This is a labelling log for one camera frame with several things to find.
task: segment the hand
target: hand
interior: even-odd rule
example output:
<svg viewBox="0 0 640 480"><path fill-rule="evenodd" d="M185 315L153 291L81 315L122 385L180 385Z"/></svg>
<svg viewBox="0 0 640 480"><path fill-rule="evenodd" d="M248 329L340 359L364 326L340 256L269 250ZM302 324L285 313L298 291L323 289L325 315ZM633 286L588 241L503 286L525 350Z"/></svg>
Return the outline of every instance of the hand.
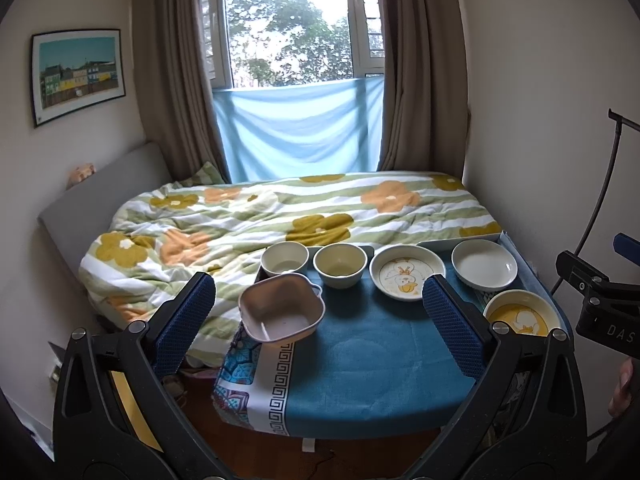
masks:
<svg viewBox="0 0 640 480"><path fill-rule="evenodd" d="M633 373L634 366L630 357L623 362L620 367L620 380L616 385L616 389L613 391L613 398L609 403L609 415L613 418L622 415L629 407L629 404L631 404L631 393L629 392L628 386Z"/></svg>

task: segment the brown floor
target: brown floor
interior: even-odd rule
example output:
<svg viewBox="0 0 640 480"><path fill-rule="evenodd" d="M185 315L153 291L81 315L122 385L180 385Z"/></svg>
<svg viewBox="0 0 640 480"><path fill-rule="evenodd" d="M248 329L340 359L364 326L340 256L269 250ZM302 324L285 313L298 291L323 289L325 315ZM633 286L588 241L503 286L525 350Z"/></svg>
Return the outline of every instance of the brown floor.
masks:
<svg viewBox="0 0 640 480"><path fill-rule="evenodd" d="M302 453L302 439L257 433L225 424L211 405L211 381L183 378L184 412L218 457L242 478L363 480L400 476L435 439L438 430L371 440L316 440Z"/></svg>

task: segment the headboard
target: headboard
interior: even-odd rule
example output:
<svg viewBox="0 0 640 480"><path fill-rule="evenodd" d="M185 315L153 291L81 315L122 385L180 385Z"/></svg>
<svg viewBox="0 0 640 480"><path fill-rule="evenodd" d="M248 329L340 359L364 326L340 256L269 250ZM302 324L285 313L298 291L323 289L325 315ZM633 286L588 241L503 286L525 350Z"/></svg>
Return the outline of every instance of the headboard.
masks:
<svg viewBox="0 0 640 480"><path fill-rule="evenodd" d="M150 142L65 191L40 213L38 221L77 278L80 261L91 243L108 231L117 209L170 181L160 148Z"/></svg>

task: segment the striped bedding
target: striped bedding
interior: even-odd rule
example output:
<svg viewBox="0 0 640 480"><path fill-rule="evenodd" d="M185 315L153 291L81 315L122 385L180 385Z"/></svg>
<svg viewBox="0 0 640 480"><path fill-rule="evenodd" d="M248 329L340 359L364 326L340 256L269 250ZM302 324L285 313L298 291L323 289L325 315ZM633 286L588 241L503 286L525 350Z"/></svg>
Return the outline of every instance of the striped bedding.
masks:
<svg viewBox="0 0 640 480"><path fill-rule="evenodd" d="M124 328L149 319L197 271L217 297L188 355L219 367L238 328L238 296L260 256L283 240L348 241L376 250L500 232L463 186L439 173L351 173L211 185L205 166L188 181L129 200L89 248L80 279L100 313Z"/></svg>

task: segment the picture frame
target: picture frame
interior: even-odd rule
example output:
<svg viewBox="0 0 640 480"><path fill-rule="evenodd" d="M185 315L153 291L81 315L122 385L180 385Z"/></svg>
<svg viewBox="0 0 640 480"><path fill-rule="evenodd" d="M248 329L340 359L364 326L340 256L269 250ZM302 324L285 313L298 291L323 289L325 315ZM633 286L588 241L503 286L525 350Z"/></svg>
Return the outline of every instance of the picture frame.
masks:
<svg viewBox="0 0 640 480"><path fill-rule="evenodd" d="M31 37L34 128L126 95L119 28L80 28Z"/></svg>

